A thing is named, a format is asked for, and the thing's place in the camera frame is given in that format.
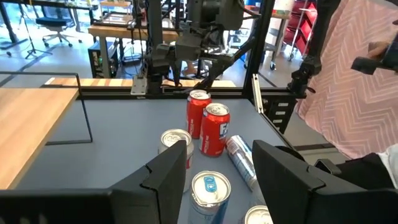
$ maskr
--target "can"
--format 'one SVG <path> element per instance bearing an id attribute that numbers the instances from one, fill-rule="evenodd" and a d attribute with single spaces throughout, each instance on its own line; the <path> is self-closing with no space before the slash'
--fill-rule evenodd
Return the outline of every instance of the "can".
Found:
<path id="1" fill-rule="evenodd" d="M 273 224 L 268 207 L 258 205 L 250 208 L 246 215 L 241 219 L 242 224 Z"/>
<path id="2" fill-rule="evenodd" d="M 185 140 L 187 142 L 187 164 L 185 166 L 185 183 L 184 192 L 186 192 L 191 186 L 192 179 L 192 155 L 193 155 L 193 143 L 191 135 L 182 129 L 170 129 L 165 131 L 160 137 L 160 144 L 158 153 L 164 152 L 170 146 L 174 145 L 179 140 Z"/>
<path id="3" fill-rule="evenodd" d="M 246 185 L 253 191 L 257 176 L 254 170 L 251 147 L 241 136 L 235 135 L 227 140 L 225 149 Z"/>
<path id="4" fill-rule="evenodd" d="M 202 171 L 192 179 L 189 224 L 222 224 L 231 184 L 219 172 Z"/>
<path id="5" fill-rule="evenodd" d="M 192 90 L 187 101 L 187 131 L 193 139 L 200 136 L 203 110 L 211 103 L 210 94 L 205 90 Z"/>
<path id="6" fill-rule="evenodd" d="M 210 103 L 203 111 L 200 131 L 200 151 L 211 157 L 223 153 L 231 116 L 229 108 L 221 103 Z"/>

